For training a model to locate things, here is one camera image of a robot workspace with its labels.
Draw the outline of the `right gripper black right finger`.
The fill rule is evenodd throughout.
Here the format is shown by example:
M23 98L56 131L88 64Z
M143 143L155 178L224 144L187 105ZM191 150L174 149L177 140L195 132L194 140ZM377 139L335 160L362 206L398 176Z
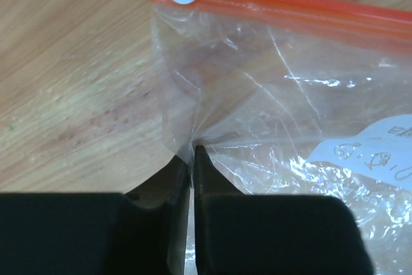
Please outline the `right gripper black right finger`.
M199 274L373 274L345 203L313 194L244 194L202 146L193 161Z

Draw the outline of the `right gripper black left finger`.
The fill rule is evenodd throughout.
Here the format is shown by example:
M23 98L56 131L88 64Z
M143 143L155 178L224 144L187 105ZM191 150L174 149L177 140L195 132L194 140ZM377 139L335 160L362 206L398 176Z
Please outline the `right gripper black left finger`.
M188 167L123 193L3 193L2 274L183 274Z

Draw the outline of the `clear zip bag orange seal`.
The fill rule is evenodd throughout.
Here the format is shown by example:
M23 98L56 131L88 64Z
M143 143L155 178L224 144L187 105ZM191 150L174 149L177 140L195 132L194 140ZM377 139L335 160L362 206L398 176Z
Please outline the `clear zip bag orange seal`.
M168 147L244 194L353 213L373 274L411 273L411 13L340 0L152 0Z

